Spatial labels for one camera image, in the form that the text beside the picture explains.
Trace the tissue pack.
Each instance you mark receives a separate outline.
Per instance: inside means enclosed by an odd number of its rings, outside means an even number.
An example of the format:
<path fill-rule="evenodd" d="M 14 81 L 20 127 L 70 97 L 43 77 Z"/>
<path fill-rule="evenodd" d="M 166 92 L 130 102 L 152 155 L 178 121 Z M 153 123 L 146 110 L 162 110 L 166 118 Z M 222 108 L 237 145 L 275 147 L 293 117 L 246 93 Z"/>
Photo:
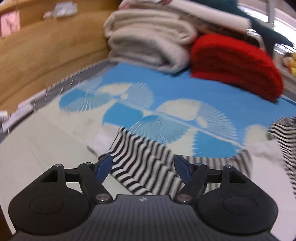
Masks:
<path fill-rule="evenodd" d="M 65 1 L 57 3 L 52 11 L 47 11 L 43 15 L 43 19 L 51 18 L 64 18 L 68 16 L 73 16 L 78 13 L 77 4 L 73 1 Z"/>

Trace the teal shark plush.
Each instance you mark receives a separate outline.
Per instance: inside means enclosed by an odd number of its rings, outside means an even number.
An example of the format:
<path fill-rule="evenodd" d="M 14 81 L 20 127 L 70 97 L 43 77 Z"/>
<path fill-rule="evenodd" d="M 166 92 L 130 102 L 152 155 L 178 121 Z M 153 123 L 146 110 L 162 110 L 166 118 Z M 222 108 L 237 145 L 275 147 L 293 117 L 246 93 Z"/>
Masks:
<path fill-rule="evenodd" d="M 257 19 L 253 18 L 252 16 L 248 15 L 240 8 L 238 8 L 237 1 L 197 0 L 194 2 L 209 6 L 210 8 L 218 9 L 220 11 L 225 11 L 227 13 L 248 18 L 251 21 L 252 28 L 261 35 L 266 51 L 271 57 L 273 57 L 273 49 L 275 44 L 287 45 L 290 47 L 293 46 L 293 43 L 290 40 L 288 40 L 285 36 L 274 31 L 269 27 L 266 27 Z"/>

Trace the wooden headboard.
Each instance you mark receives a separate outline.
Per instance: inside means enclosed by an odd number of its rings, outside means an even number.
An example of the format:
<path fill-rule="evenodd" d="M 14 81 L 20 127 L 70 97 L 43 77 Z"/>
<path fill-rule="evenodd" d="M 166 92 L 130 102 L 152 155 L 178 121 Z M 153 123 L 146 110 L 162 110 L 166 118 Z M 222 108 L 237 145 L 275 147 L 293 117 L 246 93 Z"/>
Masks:
<path fill-rule="evenodd" d="M 18 11 L 21 28 L 1 39 L 1 110 L 17 105 L 62 78 L 103 60 L 102 26 L 119 1 L 77 1 L 76 15 L 43 19 L 56 1 L 10 1 L 1 14 Z"/>

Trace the cream folded quilt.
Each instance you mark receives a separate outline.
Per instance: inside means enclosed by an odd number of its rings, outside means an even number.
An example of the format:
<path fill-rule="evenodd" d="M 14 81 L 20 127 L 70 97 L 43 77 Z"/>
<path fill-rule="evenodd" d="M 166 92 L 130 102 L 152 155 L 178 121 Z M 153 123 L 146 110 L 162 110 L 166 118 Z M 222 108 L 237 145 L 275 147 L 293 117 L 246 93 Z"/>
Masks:
<path fill-rule="evenodd" d="M 103 25 L 109 60 L 175 74 L 190 62 L 198 32 L 180 15 L 156 9 L 114 11 Z"/>

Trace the yellow plush toys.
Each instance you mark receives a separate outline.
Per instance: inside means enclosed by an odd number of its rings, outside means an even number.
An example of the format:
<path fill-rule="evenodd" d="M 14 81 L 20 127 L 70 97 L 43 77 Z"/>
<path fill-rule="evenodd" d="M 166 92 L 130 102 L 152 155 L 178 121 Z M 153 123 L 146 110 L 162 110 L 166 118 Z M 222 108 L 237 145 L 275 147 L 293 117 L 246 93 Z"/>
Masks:
<path fill-rule="evenodd" d="M 295 53 L 292 53 L 287 57 L 287 66 L 290 70 L 290 73 L 293 77 L 296 77 L 296 57 Z"/>

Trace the white folded bedding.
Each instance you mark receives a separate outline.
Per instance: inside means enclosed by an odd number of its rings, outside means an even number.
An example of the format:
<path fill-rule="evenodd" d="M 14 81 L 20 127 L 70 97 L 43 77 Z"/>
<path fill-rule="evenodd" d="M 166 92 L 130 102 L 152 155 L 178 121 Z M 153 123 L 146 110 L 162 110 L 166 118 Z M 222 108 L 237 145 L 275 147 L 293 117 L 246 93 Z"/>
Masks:
<path fill-rule="evenodd" d="M 181 11 L 214 25 L 225 27 L 239 33 L 246 33 L 251 28 L 250 19 L 227 13 L 193 1 L 122 1 L 119 9 L 128 9 L 136 5 L 150 7 L 165 7 L 170 10 Z"/>

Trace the blue white patterned bedsheet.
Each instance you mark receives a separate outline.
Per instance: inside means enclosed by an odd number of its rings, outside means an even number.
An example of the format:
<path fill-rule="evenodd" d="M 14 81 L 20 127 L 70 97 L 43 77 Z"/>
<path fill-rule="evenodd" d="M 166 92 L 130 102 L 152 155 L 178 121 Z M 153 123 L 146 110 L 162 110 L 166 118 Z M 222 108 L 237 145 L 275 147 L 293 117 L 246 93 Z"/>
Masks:
<path fill-rule="evenodd" d="M 88 145 L 107 126 L 158 142 L 176 154 L 229 158 L 267 140 L 268 127 L 295 116 L 295 104 L 275 102 L 189 71 L 167 75 L 147 68 L 105 63 L 69 77 L 33 101 L 37 109 L 1 142 L 1 208 L 56 163 L 75 168 L 96 162 Z M 132 194 L 111 174 L 112 196 Z M 272 233 L 295 239 L 295 200 L 274 199 L 278 218 Z"/>

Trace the red folded blanket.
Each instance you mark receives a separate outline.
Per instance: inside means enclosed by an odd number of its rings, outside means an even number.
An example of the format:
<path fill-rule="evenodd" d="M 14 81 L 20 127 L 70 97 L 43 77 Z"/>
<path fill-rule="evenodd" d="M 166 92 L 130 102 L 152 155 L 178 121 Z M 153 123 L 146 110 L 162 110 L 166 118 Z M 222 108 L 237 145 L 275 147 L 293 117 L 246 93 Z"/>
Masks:
<path fill-rule="evenodd" d="M 247 42 L 219 34 L 199 37 L 191 48 L 191 75 L 239 87 L 276 101 L 283 80 L 272 58 Z"/>

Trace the striped white hooded sweater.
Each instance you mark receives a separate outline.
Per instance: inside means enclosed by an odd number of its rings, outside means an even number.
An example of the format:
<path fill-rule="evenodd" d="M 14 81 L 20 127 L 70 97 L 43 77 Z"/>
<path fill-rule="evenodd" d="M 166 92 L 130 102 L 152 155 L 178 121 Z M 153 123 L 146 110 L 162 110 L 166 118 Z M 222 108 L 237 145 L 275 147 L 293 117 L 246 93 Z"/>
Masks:
<path fill-rule="evenodd" d="M 134 195 L 175 197 L 185 185 L 175 170 L 174 155 L 170 149 L 148 138 L 133 135 L 126 128 L 103 128 L 88 149 L 97 156 L 111 154 L 111 175 Z M 292 180 L 276 139 L 247 145 L 234 157 L 184 158 L 191 164 L 201 163 L 216 170 L 232 165 L 274 199 L 295 200 Z"/>

